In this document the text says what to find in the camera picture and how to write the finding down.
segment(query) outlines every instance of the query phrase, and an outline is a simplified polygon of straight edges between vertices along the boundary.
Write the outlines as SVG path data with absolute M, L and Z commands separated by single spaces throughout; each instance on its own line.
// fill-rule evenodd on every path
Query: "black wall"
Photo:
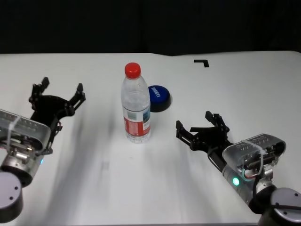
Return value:
M 301 0 L 1 0 L 0 53 L 301 52 Z

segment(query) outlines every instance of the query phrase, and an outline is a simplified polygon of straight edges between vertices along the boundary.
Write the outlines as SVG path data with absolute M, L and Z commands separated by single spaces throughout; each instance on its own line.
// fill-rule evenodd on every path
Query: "transparent bottle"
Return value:
M 125 67 L 126 78 L 121 87 L 121 102 L 127 138 L 144 143 L 150 137 L 150 93 L 137 63 Z

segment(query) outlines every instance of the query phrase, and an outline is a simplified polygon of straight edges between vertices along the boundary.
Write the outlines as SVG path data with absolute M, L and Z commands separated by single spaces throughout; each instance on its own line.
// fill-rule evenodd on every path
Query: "green led light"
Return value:
M 238 186 L 238 185 L 239 185 L 239 179 L 238 179 L 238 178 L 233 178 L 232 182 L 233 182 L 233 184 L 234 184 L 235 186 Z

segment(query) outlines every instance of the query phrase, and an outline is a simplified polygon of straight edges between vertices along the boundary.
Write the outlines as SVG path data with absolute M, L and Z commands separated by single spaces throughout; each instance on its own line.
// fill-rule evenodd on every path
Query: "robotic arm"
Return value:
M 259 226 L 301 225 L 301 194 L 290 188 L 276 188 L 273 168 L 285 151 L 283 140 L 260 134 L 232 144 L 229 128 L 219 114 L 206 112 L 214 127 L 186 131 L 176 122 L 176 137 L 193 151 L 204 151 L 252 212 L 262 214 Z
M 86 100 L 81 83 L 69 101 L 43 96 L 48 85 L 46 77 L 41 84 L 33 85 L 29 102 L 34 113 L 30 119 L 0 110 L 0 148 L 7 151 L 0 166 L 0 223 L 19 216 L 22 188 L 32 182 L 44 156 L 52 154 L 52 143 L 62 129 L 60 119 L 73 116 Z

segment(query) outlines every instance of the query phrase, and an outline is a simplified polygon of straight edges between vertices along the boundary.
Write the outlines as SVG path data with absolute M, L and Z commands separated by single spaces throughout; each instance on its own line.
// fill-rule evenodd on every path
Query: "black tape mark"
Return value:
M 203 63 L 204 67 L 209 67 L 208 60 L 193 60 L 194 63 Z

